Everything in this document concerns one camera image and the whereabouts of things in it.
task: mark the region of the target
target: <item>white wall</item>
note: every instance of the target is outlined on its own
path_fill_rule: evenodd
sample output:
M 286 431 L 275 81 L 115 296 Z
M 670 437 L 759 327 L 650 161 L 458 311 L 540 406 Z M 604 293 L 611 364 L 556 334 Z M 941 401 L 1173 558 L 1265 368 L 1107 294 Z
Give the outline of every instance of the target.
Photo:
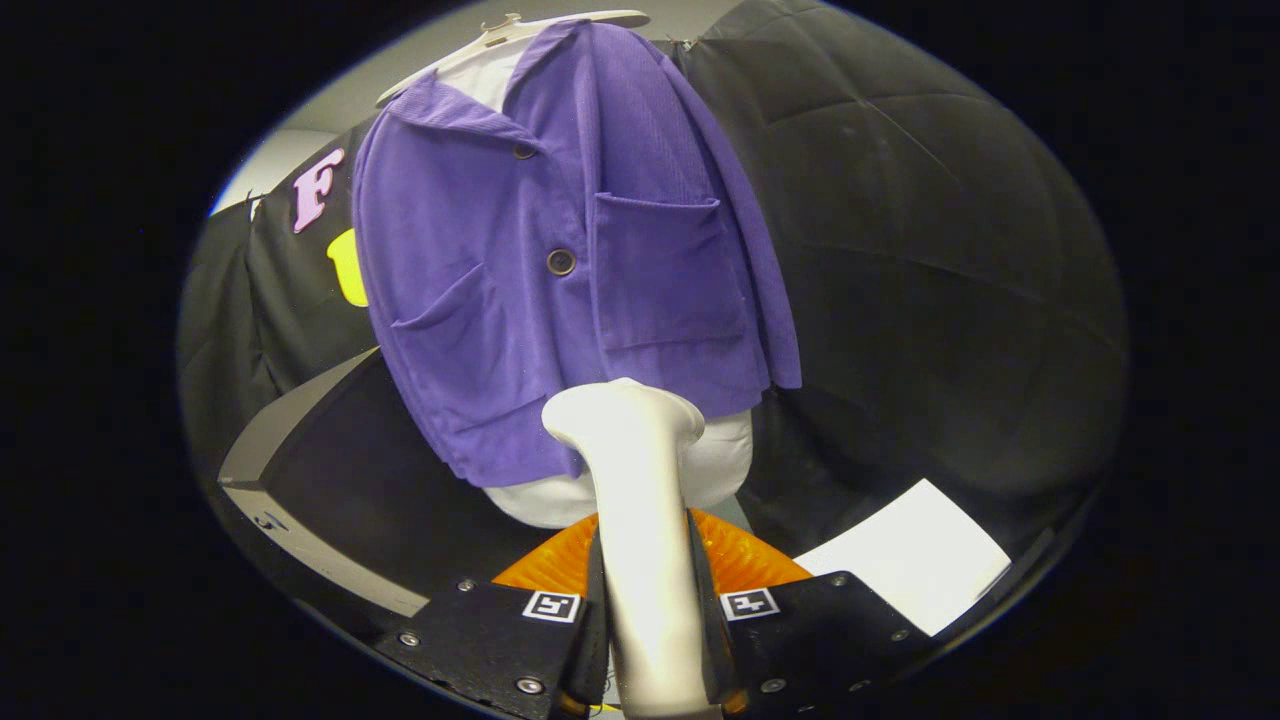
M 270 192 L 312 152 L 335 137 L 335 133 L 311 129 L 279 129 L 266 136 L 223 188 L 210 215 L 244 200 L 246 195 Z
M 524 22 L 544 20 L 591 10 L 639 10 L 649 23 L 632 28 L 641 37 L 692 40 L 705 32 L 741 0 L 484 0 L 404 35 L 380 51 L 333 78 L 328 87 L 302 104 L 282 124 L 346 132 L 378 113 L 374 102 L 389 87 L 480 36 L 480 23 L 490 26 L 520 13 Z
M 481 22 L 497 24 L 506 13 L 520 13 L 521 19 L 532 22 L 589 10 L 631 9 L 650 18 L 648 24 L 634 28 L 643 37 L 691 40 L 740 1 L 485 0 L 422 27 L 406 28 L 403 37 L 334 78 L 269 133 L 227 183 L 210 214 L 239 202 L 248 192 L 261 195 L 274 188 L 326 142 L 376 114 L 374 102 L 383 91 L 475 40 Z

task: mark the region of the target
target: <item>white sheet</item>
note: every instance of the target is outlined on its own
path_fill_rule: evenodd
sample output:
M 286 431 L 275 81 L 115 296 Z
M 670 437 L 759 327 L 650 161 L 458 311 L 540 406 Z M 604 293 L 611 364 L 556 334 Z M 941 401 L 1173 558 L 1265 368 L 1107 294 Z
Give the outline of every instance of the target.
M 852 573 L 931 637 L 1010 565 L 996 541 L 927 479 L 795 561 L 814 575 Z

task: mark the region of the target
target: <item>black bracket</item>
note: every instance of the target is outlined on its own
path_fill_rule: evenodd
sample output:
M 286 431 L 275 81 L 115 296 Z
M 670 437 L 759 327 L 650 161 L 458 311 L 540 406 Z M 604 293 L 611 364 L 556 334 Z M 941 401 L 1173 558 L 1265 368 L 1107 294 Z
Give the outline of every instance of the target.
M 937 644 L 850 573 L 721 596 L 741 720 L 846 717 Z
M 603 607 L 576 594 L 460 578 L 374 650 L 481 706 L 526 720 L 584 717 L 604 692 Z

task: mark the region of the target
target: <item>white hanger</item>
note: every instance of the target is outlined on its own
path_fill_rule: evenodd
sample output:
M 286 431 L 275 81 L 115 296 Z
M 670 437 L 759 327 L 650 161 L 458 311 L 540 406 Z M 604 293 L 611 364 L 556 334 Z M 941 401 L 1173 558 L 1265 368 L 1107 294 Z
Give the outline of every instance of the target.
M 443 70 L 447 67 L 452 67 L 462 60 L 479 55 L 494 45 L 500 45 L 508 40 L 520 40 L 522 37 L 538 35 L 547 26 L 562 23 L 564 20 L 593 20 L 596 23 L 609 23 L 631 28 L 648 23 L 649 15 L 641 13 L 640 10 L 596 10 L 594 13 L 577 13 L 573 15 L 562 15 L 545 20 L 522 23 L 520 22 L 518 13 L 507 13 L 507 19 L 498 26 L 489 27 L 485 23 L 480 23 L 480 37 L 397 82 L 390 90 L 383 92 L 381 96 L 378 97 L 378 102 L 375 102 L 374 106 L 381 108 L 383 105 L 387 105 L 387 102 L 399 95 L 401 91 L 410 85 L 413 85 L 416 79 L 431 70 Z

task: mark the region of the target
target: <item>orange padding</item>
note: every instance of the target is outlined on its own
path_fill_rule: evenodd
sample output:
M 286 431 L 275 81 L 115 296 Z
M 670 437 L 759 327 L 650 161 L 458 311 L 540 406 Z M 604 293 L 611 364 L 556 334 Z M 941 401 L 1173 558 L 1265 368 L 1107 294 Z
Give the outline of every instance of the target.
M 812 578 L 808 570 L 760 538 L 719 518 L 692 509 L 707 548 L 717 593 L 749 591 Z M 586 564 L 599 515 L 556 533 L 493 579 L 529 591 L 586 594 Z

